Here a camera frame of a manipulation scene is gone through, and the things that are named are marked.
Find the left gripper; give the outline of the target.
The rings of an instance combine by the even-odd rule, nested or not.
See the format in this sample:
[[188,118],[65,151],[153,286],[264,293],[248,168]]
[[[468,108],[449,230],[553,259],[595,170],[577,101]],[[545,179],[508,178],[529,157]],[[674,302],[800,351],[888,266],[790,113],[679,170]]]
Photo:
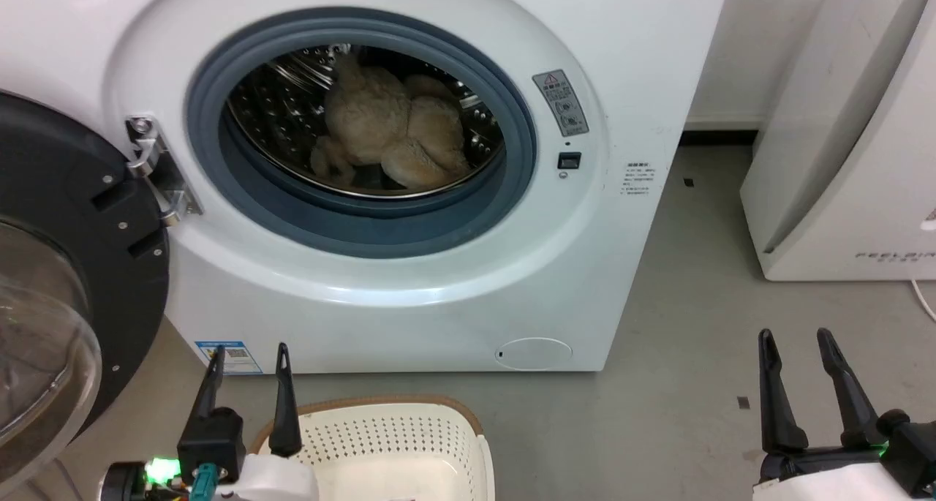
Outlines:
[[[225,347],[215,347],[193,404],[190,420],[208,418],[224,375]],[[295,401],[290,349],[278,346],[275,377],[278,383],[275,415],[268,447],[271,454],[245,457],[238,480],[222,483],[221,469],[206,481],[190,482],[181,475],[179,460],[153,458],[149,462],[114,462],[101,480],[101,501],[319,501],[313,469],[279,456],[294,456],[302,449],[302,434]]]

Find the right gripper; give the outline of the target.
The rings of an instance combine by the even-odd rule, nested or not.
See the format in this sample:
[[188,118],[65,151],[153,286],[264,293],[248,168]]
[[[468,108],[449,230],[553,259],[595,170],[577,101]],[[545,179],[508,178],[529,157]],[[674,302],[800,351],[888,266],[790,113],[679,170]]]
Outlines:
[[886,438],[877,429],[878,415],[832,331],[819,328],[817,344],[823,370],[833,382],[845,450],[805,451],[808,437],[793,417],[775,338],[770,330],[760,331],[761,447],[769,454],[752,487],[752,501],[913,501],[880,464]]

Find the white perforated laundry basket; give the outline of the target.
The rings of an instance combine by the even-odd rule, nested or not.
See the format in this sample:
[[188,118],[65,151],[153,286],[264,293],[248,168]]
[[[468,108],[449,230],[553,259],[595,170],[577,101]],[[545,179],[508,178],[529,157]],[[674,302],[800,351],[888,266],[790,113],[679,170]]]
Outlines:
[[[373,396],[298,408],[319,501],[496,501],[479,420],[446,396]],[[265,427],[249,454],[271,454]]]

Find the beige plush toy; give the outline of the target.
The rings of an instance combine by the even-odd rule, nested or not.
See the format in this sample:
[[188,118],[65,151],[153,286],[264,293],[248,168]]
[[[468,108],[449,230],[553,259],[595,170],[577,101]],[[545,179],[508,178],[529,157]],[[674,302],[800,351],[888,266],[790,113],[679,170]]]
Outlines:
[[457,98],[438,79],[398,79],[364,67],[354,54],[334,62],[336,80],[325,94],[326,135],[309,165],[314,176],[351,187],[358,167],[378,165],[408,189],[445,187],[470,174]]

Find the white front-load washing machine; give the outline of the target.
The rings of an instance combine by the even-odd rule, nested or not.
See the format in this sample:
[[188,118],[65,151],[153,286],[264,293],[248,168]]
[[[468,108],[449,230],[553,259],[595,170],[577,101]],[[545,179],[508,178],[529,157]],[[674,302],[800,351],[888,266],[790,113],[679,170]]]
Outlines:
[[[602,370],[724,0],[0,0],[0,94],[72,118],[117,148],[153,116],[203,214],[166,227],[163,317],[198,341],[241,341],[263,372],[280,342],[295,372],[497,372],[505,342],[558,339],[559,372]],[[524,197],[442,253],[359,258],[264,229],[224,200],[186,130],[190,83],[235,31],[301,9],[405,15],[487,54],[535,123]],[[589,133],[563,138],[532,76],[562,69]],[[559,170],[559,152],[581,167]],[[621,194],[629,162],[657,167]]]

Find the blue energy label sticker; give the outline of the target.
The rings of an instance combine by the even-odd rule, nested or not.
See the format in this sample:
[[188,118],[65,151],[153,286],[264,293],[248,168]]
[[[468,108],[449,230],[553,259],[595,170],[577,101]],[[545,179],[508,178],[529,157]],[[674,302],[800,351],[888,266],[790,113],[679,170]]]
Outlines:
[[225,375],[259,375],[263,374],[260,365],[248,351],[246,344],[241,341],[198,341],[194,342],[197,354],[205,362],[210,362],[218,348],[223,347],[224,374]]

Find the grey rubber door gasket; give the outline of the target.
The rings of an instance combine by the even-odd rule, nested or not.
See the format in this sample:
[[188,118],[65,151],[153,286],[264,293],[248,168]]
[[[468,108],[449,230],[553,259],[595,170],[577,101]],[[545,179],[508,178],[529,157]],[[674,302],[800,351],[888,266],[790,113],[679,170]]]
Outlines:
[[[411,200],[328,193],[262,157],[248,157],[247,138],[225,112],[234,85],[275,56],[341,39],[401,51],[466,78],[491,104],[505,136],[505,155],[460,187]],[[225,201],[272,233],[345,257],[422,257],[475,240],[518,205],[536,164],[534,119],[504,70],[451,32],[374,9],[301,9],[235,31],[194,74],[185,121],[194,157]]]

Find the white air purifier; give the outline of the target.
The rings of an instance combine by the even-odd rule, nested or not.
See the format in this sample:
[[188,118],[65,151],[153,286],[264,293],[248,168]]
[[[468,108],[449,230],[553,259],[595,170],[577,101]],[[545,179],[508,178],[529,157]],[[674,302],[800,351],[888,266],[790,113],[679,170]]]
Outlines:
[[740,198],[770,281],[936,281],[936,0],[821,2]]

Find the metal door hinge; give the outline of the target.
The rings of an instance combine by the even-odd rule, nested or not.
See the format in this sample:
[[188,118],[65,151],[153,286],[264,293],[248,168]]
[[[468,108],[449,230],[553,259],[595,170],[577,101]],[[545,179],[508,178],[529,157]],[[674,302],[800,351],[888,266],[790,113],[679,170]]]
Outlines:
[[137,114],[124,118],[127,137],[135,147],[135,157],[127,162],[130,175],[143,180],[153,194],[164,227],[180,224],[188,216],[203,214],[194,189],[167,144],[159,122],[153,116]]

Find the steel perforated washer drum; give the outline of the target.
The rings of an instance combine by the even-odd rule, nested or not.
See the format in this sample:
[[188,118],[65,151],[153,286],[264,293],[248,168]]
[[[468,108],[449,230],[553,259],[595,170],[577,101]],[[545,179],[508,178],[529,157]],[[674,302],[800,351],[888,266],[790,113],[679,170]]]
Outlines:
[[[325,94],[336,80],[334,62],[341,54],[354,54],[364,67],[382,67],[398,79],[428,75],[447,87],[461,108],[464,155],[471,172],[445,187],[408,189],[396,184],[378,165],[358,167],[351,187],[341,187],[314,176],[309,165],[315,141],[328,133]],[[504,128],[478,94],[444,68],[410,54],[375,45],[312,45],[264,62],[241,78],[227,98],[232,121],[250,141],[253,152],[271,167],[306,184],[314,191],[357,199],[418,199],[465,187],[504,161]]]

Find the oval white filter cover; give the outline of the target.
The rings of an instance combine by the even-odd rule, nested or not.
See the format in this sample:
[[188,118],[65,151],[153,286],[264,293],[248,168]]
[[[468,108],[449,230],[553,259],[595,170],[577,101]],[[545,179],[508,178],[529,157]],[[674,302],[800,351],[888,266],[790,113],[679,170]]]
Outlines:
[[502,367],[520,372],[562,370],[574,351],[565,342],[545,337],[515,339],[495,350],[494,360]]

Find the small white text label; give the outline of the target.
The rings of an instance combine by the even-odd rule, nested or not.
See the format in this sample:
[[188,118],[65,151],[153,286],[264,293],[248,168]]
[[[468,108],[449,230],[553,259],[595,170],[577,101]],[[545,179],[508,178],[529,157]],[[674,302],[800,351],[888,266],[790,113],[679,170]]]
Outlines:
[[632,161],[623,168],[619,191],[625,197],[648,197],[656,184],[657,167],[649,162]]

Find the black round washer door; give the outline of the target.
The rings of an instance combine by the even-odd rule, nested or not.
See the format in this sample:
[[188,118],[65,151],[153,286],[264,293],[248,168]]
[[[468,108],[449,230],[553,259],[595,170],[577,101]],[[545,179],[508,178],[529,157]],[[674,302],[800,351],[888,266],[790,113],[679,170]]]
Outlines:
[[159,331],[168,233],[127,158],[0,94],[0,499],[119,397]]

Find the grey warning sticker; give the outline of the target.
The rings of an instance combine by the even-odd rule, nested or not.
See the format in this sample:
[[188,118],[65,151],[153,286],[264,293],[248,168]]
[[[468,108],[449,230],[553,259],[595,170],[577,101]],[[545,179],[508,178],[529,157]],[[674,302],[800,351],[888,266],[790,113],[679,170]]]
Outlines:
[[574,86],[562,69],[532,76],[532,81],[547,102],[563,138],[589,133],[589,124]]

